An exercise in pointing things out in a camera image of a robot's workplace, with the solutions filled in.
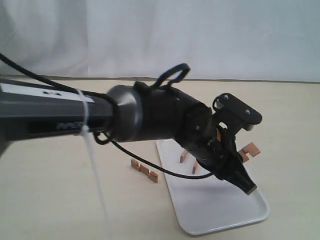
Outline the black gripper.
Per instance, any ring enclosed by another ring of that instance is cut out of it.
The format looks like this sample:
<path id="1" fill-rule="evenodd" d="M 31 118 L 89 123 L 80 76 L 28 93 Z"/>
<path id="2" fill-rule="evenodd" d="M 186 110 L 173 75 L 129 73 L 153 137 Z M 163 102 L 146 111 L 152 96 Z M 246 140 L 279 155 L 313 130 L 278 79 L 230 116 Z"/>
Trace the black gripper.
<path id="1" fill-rule="evenodd" d="M 179 144 L 219 180 L 226 180 L 250 195 L 257 185 L 236 147 L 236 134 L 243 126 L 240 122 L 229 124 L 227 128 L 215 122 L 186 122 L 179 130 Z"/>

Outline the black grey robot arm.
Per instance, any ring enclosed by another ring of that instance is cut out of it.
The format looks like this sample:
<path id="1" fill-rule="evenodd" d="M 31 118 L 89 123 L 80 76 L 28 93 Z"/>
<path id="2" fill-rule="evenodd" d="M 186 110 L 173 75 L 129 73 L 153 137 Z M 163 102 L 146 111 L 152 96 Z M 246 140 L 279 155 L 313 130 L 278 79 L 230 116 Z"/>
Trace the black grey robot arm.
<path id="1" fill-rule="evenodd" d="M 256 189 L 238 153 L 240 130 L 260 124 L 259 112 L 230 93 L 212 107 L 172 86 L 142 82 L 116 85 L 105 94 L 68 92 L 52 86 L 1 79 L 0 150 L 13 142 L 78 135 L 83 126 L 119 146 L 124 142 L 173 139 L 209 176 L 246 194 Z"/>

